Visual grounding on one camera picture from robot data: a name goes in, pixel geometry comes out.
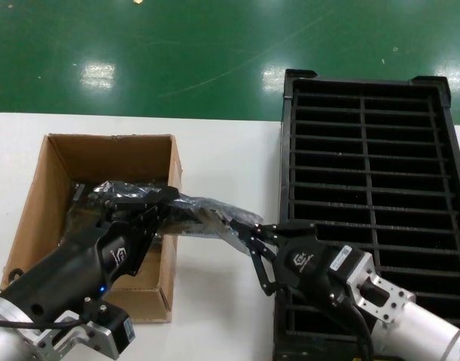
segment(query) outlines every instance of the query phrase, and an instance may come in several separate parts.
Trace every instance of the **black tray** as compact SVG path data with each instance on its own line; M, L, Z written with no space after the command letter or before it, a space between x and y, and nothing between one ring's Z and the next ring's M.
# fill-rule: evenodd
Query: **black tray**
M280 221L371 252L386 280L460 327L460 152L445 77L323 79L287 70ZM275 359L352 360L355 338L287 293Z

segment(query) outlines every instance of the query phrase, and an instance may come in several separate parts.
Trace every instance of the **black cable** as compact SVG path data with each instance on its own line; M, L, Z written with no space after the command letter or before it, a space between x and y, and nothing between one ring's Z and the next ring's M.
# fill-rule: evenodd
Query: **black cable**
M73 329L83 323L85 323L83 319L55 323L12 322L0 320L0 327L8 329Z
M355 315L358 323L360 324L360 329L364 332L364 340L358 341L359 349L362 348L363 353L361 355L362 361L373 361L373 344L372 344L372 335L370 334L370 330L368 329L367 322L365 322L364 316L360 313L360 311L350 303L350 309L352 313Z

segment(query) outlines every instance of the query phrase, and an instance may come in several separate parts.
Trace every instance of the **cardboard box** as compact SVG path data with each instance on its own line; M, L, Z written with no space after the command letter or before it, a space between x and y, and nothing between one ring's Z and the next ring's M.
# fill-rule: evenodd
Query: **cardboard box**
M19 228L4 270L24 272L57 247L75 181L167 180L180 188L181 163L171 135L48 135L44 138ZM160 252L147 254L135 277L119 278L106 300L134 322L171 320L177 238L165 236Z

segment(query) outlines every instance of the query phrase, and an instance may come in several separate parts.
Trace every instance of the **cardboard box flap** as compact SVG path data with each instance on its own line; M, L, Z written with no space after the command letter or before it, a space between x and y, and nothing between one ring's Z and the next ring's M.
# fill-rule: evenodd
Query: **cardboard box flap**
M171 313L166 310L159 289L112 290L105 300L125 310L135 323L171 320Z
M174 143L169 135L50 135L50 140L73 180L135 182L169 175Z
M71 181L46 136L5 266L1 289L9 285L8 275L13 269L21 268L27 272L57 246L70 189Z

